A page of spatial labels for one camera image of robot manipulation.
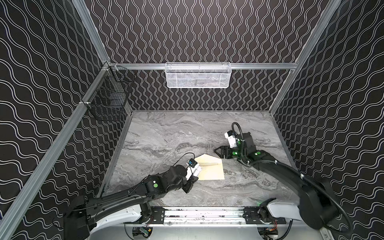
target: patterned wallpaper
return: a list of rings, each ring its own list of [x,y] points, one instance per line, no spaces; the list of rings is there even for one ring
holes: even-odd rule
[[[115,63],[294,62],[327,0],[86,0]]]
[[[136,72],[127,88],[135,110],[264,110],[289,70],[234,70],[228,88],[168,88],[164,71]]]
[[[62,214],[75,197],[97,196],[123,126],[98,122],[87,111],[12,239],[63,239],[52,222],[63,226]]]
[[[330,179],[353,220],[335,239],[384,239],[383,16],[383,0],[342,1],[275,114],[297,168]]]
[[[71,0],[0,0],[0,219],[100,68]]]

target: yellow envelope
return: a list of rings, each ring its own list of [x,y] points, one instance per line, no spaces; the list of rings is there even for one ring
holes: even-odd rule
[[[195,158],[201,166],[199,180],[224,180],[223,162],[220,158],[203,154]]]

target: metal beam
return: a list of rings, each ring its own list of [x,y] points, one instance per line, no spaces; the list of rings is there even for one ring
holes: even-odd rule
[[[112,63],[128,70],[165,70],[165,63]],[[296,69],[296,63],[231,63],[233,70]]]
[[[107,172],[105,173],[104,180],[100,186],[99,193],[97,194],[97,197],[101,197],[105,186],[108,185],[109,181],[111,180],[111,177],[113,175],[113,172],[115,171],[116,164],[118,162],[122,146],[124,145],[125,137],[127,136],[129,126],[131,125],[132,121],[132,115],[128,115],[127,119],[125,120],[124,127],[121,130],[120,138],[118,140],[118,143],[116,145],[115,151],[113,152],[111,161],[109,162],[109,166],[107,169]]]
[[[83,25],[85,29],[88,32],[89,38],[91,39],[91,42],[93,46],[95,47],[95,50],[97,52],[97,55],[100,58],[100,61],[102,63],[110,62],[109,56],[107,54],[107,51],[105,50],[104,44],[101,41],[100,35],[98,33],[98,30],[91,18],[91,14],[85,5],[84,0],[72,0],[74,7],[77,10],[77,13],[79,14],[81,21],[83,22]]]
[[[297,167],[295,165],[295,161],[293,160],[293,158],[291,156],[291,151],[288,149],[287,144],[285,143],[285,139],[283,138],[283,135],[280,132],[279,126],[277,126],[275,117],[272,116],[272,115],[270,115],[270,116],[271,116],[271,121],[273,123],[273,126],[275,127],[275,130],[277,132],[277,135],[279,136],[280,142],[283,145],[283,149],[285,151],[285,154],[287,155],[287,158],[288,158],[288,160],[289,160],[289,162],[291,164],[291,167],[293,167],[294,169],[297,170]]]
[[[270,113],[272,115],[276,113],[277,108],[279,107],[280,103],[283,101],[285,97],[285,94],[288,92],[293,81],[296,79],[297,75],[301,71],[303,65],[305,64],[308,57],[310,56],[313,48],[316,46],[317,42],[319,41],[321,34],[324,32],[325,28],[328,26],[328,23],[331,20],[337,8],[339,7],[340,2],[341,0],[330,0],[327,3],[325,9],[321,13],[321,16],[316,26],[314,27],[313,31],[311,32],[311,35],[309,36],[307,42],[305,43],[303,50],[301,51],[299,57],[296,60],[296,63],[297,63],[296,69],[294,71],[291,71],[288,74],[279,93],[277,94],[274,102],[272,103],[272,106],[270,108]]]
[[[106,71],[108,71],[107,64],[103,66],[91,86],[88,88],[83,97],[84,102],[89,100],[92,93],[103,79]],[[32,175],[28,178],[20,193],[17,195],[15,201],[0,221],[0,240],[9,240],[12,237],[86,111],[87,107],[82,102],[80,102],[74,109]]]

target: gray marble surface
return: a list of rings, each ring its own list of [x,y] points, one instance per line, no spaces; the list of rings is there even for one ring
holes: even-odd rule
[[[224,133],[238,122],[251,132],[257,149],[289,164],[268,113],[261,112],[134,112],[129,132],[111,181],[109,195],[136,185],[148,174],[169,169],[186,152],[216,156],[213,149],[228,145]],[[185,156],[179,163],[184,165]],[[165,206],[257,206],[270,197],[297,196],[270,175],[223,159],[225,180],[201,180],[189,194],[172,191],[152,201]]]

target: wavy patterned wall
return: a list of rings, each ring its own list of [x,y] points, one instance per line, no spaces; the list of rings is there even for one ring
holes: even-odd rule
[[[127,88],[136,110],[269,110],[289,70],[232,71],[228,88],[168,88],[164,71],[139,71]]]
[[[383,16],[383,0],[342,1],[275,114],[297,168],[331,180],[348,239],[384,239]]]
[[[63,239],[52,223],[63,226],[62,214],[75,197],[97,196],[123,126],[98,122],[87,111],[12,239]]]
[[[0,219],[100,67],[70,0],[0,0]]]
[[[115,63],[294,62],[327,0],[86,0]]]

